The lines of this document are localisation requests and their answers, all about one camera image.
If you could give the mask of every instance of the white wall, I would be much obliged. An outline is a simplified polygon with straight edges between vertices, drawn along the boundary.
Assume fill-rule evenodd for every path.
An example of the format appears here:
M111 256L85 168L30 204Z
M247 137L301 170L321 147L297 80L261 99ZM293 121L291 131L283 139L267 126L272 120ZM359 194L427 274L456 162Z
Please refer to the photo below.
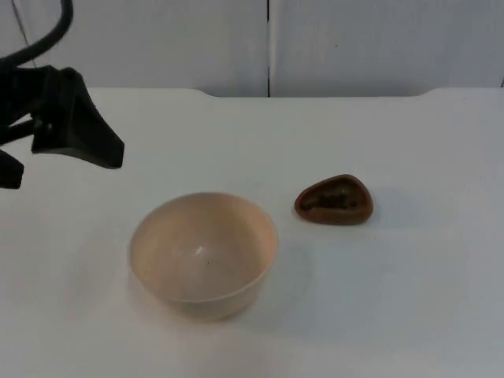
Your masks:
M10 0L0 1L0 57L24 47Z
M498 87L503 0L270 0L274 96Z
M59 17L60 0L17 1L31 39ZM266 0L74 2L69 35L38 63L73 66L90 86L264 96L268 60L273 96L416 95L504 77L504 0L270 0L269 43Z
M267 93L265 0L74 3L69 34L39 65L72 66L89 86L190 87L227 96ZM20 4L32 39L59 18L60 0Z

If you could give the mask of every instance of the white table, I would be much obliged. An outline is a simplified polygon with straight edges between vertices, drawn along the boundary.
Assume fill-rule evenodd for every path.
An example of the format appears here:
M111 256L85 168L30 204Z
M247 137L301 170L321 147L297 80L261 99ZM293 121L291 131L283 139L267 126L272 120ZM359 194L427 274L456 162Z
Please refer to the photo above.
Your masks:
M26 169L0 191L2 376L502 376L504 91L91 93L126 144L122 169L6 147ZM346 172L372 193L367 224L292 213L302 189ZM142 217L195 191L255 201L280 236L261 297L217 324L170 316L128 271Z

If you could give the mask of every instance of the bowl rim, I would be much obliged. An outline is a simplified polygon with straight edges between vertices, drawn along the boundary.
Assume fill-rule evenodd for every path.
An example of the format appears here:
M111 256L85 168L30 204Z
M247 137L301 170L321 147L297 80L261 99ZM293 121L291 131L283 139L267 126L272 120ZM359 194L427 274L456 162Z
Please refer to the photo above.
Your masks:
M154 293L151 289L149 289L142 282L142 280L139 277L137 277L137 275L136 275L136 273L135 273L135 271L134 271L134 269L132 267L132 260L131 260L132 241L135 238L136 232L139 230L139 227L156 210L160 209L162 206L168 205L170 202L173 202L173 201L176 201L176 200L179 200L179 199L182 199L182 198L186 198L186 197L196 196L196 195L219 195L219 196L234 198L234 199L238 199L238 200L240 200L242 202L246 202L248 205L251 205L255 209L259 210L259 212L262 213L265 216L266 221L268 222L270 228L273 231L273 236L274 236L273 242L275 244L274 244L274 248L273 248L273 251L272 251L272 258L269 260L268 264L262 269L261 273L257 277L255 277L253 280L251 280L249 283L247 283L246 285L242 286L241 288L236 289L234 291L231 291L230 293L227 293L227 294L219 295L217 297L212 297L212 298L206 298L206 299L180 299L180 298L171 298L171 297L168 297L168 296L165 296L165 295L162 295L162 296L158 295L157 293ZM222 192L222 191L198 191L198 192L189 193L189 194L186 194L186 195L177 196L175 198L169 199L168 201L160 204L159 206L156 206L154 209L152 209L137 224L137 226L136 226L136 228L135 228L135 230L133 232L133 236L130 239L129 246L128 246L128 251L129 251L129 262L128 262L128 265L129 265L130 271L133 273L133 276L142 284L142 286L145 287L149 293L151 293L155 297L159 298L162 302L194 303L194 304L196 304L196 303L207 303L207 302L216 302L216 301L224 300L226 298L234 297L236 295L239 295L240 292L246 291L247 289L253 287L255 284L258 284L265 277L265 275L269 272L269 270L273 266L273 264L275 262L275 259L276 259L276 254L278 253L278 249L279 249L279 238L278 238L278 230L276 229L275 223L273 222L271 216L266 211L264 211L264 209L261 206L259 206L256 202L253 202L253 201L251 201L251 200L249 200L247 198L244 198L244 197L240 197L238 195L233 195L233 194L225 193L225 192Z

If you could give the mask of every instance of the brown object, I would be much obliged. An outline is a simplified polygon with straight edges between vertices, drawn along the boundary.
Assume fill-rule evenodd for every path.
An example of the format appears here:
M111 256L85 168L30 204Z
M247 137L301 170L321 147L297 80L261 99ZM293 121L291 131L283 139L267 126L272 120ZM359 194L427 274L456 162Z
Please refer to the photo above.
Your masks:
M305 189L296 198L294 208L310 222L360 224L371 217L372 199L358 178L340 175Z
M273 222L234 195L197 193L166 202L138 226L134 274L184 316L211 321L251 303L277 249Z

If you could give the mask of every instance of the beige bowl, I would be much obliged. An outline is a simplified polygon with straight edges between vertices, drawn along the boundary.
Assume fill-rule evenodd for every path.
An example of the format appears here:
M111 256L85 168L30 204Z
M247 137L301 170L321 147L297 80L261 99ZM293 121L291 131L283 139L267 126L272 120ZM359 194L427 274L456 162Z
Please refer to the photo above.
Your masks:
M130 262L142 284L183 315L216 320L258 294L277 249L258 206L222 193L176 198L138 226Z

